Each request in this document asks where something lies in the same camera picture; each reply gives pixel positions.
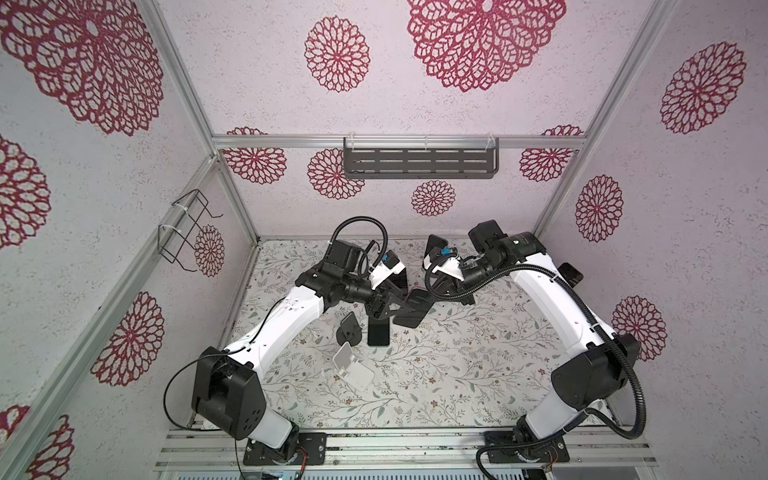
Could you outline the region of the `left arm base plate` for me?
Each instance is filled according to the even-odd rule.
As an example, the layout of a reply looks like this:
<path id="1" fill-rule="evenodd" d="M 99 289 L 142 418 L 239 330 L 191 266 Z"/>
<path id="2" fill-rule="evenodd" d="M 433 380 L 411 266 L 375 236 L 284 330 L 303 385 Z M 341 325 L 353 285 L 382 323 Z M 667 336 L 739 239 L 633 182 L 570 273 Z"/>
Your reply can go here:
<path id="1" fill-rule="evenodd" d="M 291 434 L 282 447 L 249 440 L 243 458 L 245 466 L 318 466 L 325 463 L 328 435 L 325 432 Z"/>

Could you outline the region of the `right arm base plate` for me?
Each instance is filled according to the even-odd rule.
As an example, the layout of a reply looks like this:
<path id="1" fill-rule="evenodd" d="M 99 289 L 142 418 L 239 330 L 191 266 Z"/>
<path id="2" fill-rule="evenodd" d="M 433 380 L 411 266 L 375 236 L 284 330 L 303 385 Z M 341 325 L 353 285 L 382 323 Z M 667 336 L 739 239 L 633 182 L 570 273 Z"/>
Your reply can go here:
<path id="1" fill-rule="evenodd" d="M 534 440 L 517 430 L 501 430 L 486 431 L 483 439 L 491 464 L 554 464 L 571 460 L 562 436 Z"/>

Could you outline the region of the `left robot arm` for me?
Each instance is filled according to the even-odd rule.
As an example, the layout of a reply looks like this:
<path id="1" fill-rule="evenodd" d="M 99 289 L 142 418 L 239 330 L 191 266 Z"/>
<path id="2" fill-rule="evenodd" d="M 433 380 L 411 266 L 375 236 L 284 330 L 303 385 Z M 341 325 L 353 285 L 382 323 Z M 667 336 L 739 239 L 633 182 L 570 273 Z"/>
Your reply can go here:
<path id="1" fill-rule="evenodd" d="M 324 262 L 303 272 L 261 326 L 225 349 L 206 349 L 196 365 L 191 407 L 235 440 L 249 439 L 271 449 L 289 447 L 295 424 L 266 404 L 261 379 L 293 339 L 340 302 L 365 303 L 386 295 L 383 284 L 405 272 L 397 262 L 379 264 L 358 278 Z"/>

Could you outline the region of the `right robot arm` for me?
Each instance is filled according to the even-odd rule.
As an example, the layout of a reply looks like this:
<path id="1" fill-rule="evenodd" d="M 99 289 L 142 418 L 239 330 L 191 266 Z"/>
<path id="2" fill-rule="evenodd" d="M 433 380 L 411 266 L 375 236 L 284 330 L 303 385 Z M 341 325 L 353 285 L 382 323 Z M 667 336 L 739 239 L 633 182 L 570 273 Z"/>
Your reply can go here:
<path id="1" fill-rule="evenodd" d="M 504 233 L 494 220 L 469 232 L 476 251 L 462 257 L 437 235 L 428 239 L 423 265 L 425 287 L 438 301 L 461 301 L 491 283 L 510 279 L 528 294 L 554 328 L 567 358 L 551 374 L 551 390 L 518 423 L 518 444 L 528 448 L 555 440 L 593 416 L 625 439 L 636 439 L 647 424 L 647 403 L 634 370 L 640 343 L 601 320 L 558 271 L 544 245 L 530 232 Z M 635 418 L 620 427 L 597 402 L 629 386 Z"/>

